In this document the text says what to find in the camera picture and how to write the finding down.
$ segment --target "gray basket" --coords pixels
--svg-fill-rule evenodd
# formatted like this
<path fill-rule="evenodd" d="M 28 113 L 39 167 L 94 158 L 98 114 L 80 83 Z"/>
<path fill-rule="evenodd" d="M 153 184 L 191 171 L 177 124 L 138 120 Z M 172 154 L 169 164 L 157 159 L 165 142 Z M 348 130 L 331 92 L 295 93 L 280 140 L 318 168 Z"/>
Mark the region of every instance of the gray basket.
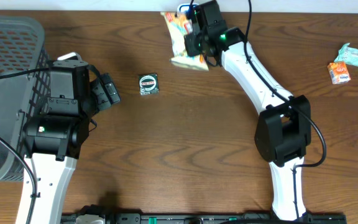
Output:
<path fill-rule="evenodd" d="M 0 16 L 0 75 L 46 67 L 44 29 L 34 19 Z M 33 116 L 35 104 L 50 94 L 49 72 L 0 80 L 0 137 L 24 155 L 22 126 Z M 23 168 L 0 145 L 0 180 L 22 180 Z"/>

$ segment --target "orange box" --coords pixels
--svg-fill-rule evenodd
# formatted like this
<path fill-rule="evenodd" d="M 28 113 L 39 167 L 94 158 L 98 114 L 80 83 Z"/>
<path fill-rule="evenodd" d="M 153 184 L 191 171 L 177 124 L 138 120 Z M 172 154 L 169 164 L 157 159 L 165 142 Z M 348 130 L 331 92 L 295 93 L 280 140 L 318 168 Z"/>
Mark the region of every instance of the orange box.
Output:
<path fill-rule="evenodd" d="M 351 80 L 345 62 L 330 63 L 327 68 L 333 84 L 347 83 Z"/>

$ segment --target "wooden table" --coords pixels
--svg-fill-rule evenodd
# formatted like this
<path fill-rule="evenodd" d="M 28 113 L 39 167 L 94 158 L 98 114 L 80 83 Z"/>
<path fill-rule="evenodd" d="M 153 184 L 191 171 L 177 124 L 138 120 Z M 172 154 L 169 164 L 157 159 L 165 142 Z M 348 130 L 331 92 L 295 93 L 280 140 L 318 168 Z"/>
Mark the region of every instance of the wooden table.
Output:
<path fill-rule="evenodd" d="M 145 213 L 242 213 L 268 210 L 272 180 L 254 144 L 257 113 L 223 68 L 174 67 L 172 44 L 157 12 L 0 11 L 29 16 L 45 29 L 51 58 L 78 52 L 109 72 L 122 102 L 95 117 L 64 212 L 84 205 Z M 225 13 L 245 30 L 247 14 Z M 333 85 L 326 68 L 347 42 L 358 48 L 358 15 L 256 13 L 250 41 L 266 69 L 295 96 L 306 95 L 328 144 L 326 162 L 303 171 L 312 212 L 344 212 L 358 223 L 358 68 Z M 158 73 L 160 93 L 140 96 L 138 75 Z M 321 145 L 313 133 L 306 162 Z M 0 223 L 12 223 L 21 183 L 0 183 Z"/>

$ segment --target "black cable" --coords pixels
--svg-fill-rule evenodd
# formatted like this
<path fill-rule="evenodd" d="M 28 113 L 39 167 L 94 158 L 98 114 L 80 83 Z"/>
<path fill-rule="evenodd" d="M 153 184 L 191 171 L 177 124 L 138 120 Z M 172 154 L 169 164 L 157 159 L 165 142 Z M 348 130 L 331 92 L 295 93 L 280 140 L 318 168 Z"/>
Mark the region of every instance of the black cable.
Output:
<path fill-rule="evenodd" d="M 193 16 L 194 16 L 194 13 L 193 13 L 193 2 L 194 2 L 194 0 L 191 0 L 191 1 L 190 1 L 189 10 L 188 10 L 188 13 L 189 13 L 188 18 L 190 18 L 190 19 L 192 19 Z"/>
<path fill-rule="evenodd" d="M 217 67 L 217 66 L 219 66 L 218 62 L 216 62 L 215 64 L 212 64 L 212 62 L 210 62 L 210 61 L 208 60 L 208 56 L 204 56 L 204 60 L 205 60 L 205 62 L 206 62 L 208 65 L 210 65 L 210 66 L 212 66 L 212 67 Z"/>
<path fill-rule="evenodd" d="M 31 222 L 31 217 L 34 211 L 35 199 L 37 198 L 37 180 L 34 177 L 33 172 L 31 172 L 30 167 L 25 163 L 24 159 L 16 152 L 16 150 L 10 146 L 5 140 L 0 137 L 0 143 L 8 149 L 13 156 L 19 160 L 19 162 L 23 165 L 24 169 L 30 176 L 31 184 L 32 184 L 32 195 L 31 195 L 31 203 L 29 208 L 29 214 L 27 215 L 26 223 L 29 224 Z"/>
<path fill-rule="evenodd" d="M 300 114 L 302 117 L 304 117 L 304 119 L 306 119 L 310 125 L 312 125 L 313 129 L 316 131 L 318 137 L 320 138 L 321 141 L 321 145 L 323 147 L 323 153 L 321 155 L 321 159 L 314 163 L 314 164 L 299 164 L 299 165 L 294 165 L 293 169 L 292 169 L 292 174 L 293 174 L 293 191 L 294 191 L 294 204 L 295 204 L 295 211 L 296 211 L 296 219 L 299 220 L 299 211 L 298 211 L 298 201 L 297 201 L 297 196 L 296 196 L 296 168 L 298 167 L 317 167 L 319 165 L 321 165 L 326 156 L 327 156 L 327 144 L 326 141 L 324 140 L 323 134 L 321 133 L 320 129 L 317 127 L 317 125 L 309 118 L 309 116 L 307 116 L 304 112 L 302 112 L 302 110 L 300 110 L 299 108 L 297 108 L 296 106 L 292 106 L 290 101 L 288 99 L 286 99 L 284 96 L 282 96 L 281 94 L 277 93 L 277 89 L 273 88 L 266 80 L 265 78 L 259 73 L 259 71 L 256 69 L 254 63 L 252 62 L 252 60 L 250 59 L 250 56 L 247 53 L 247 43 L 248 43 L 248 34 L 249 34 L 249 27 L 250 27 L 250 23 L 251 23 L 251 17 L 252 17 L 252 5 L 251 5 L 251 0 L 248 0 L 248 4 L 249 4 L 249 17 L 248 17 L 248 24 L 247 24 L 247 30 L 246 30 L 246 34 L 245 34 L 245 42 L 244 42 L 244 53 L 246 55 L 246 59 L 249 62 L 249 65 L 252 67 L 252 69 L 254 70 L 254 72 L 257 74 L 257 76 L 261 79 L 261 81 L 269 88 L 270 91 L 272 91 L 272 93 L 274 95 L 276 95 L 277 97 L 279 97 L 282 101 L 289 103 L 291 109 L 293 109 L 295 112 L 297 112 L 298 114 Z"/>
<path fill-rule="evenodd" d="M 31 70 L 27 70 L 27 71 L 23 71 L 23 72 L 17 72 L 17 73 L 13 73 L 13 74 L 9 74 L 9 75 L 0 75 L 0 79 L 18 77 L 20 75 L 26 75 L 26 74 L 30 74 L 33 72 L 42 72 L 42 71 L 47 71 L 47 70 L 49 70 L 49 68 L 36 68 L 36 69 L 31 69 Z"/>
<path fill-rule="evenodd" d="M 94 128 L 92 128 L 92 129 L 90 130 L 90 132 L 93 131 L 93 130 L 95 130 L 95 129 L 98 127 L 98 124 L 97 124 L 97 122 L 96 122 L 94 119 L 91 119 L 91 123 L 94 125 Z"/>

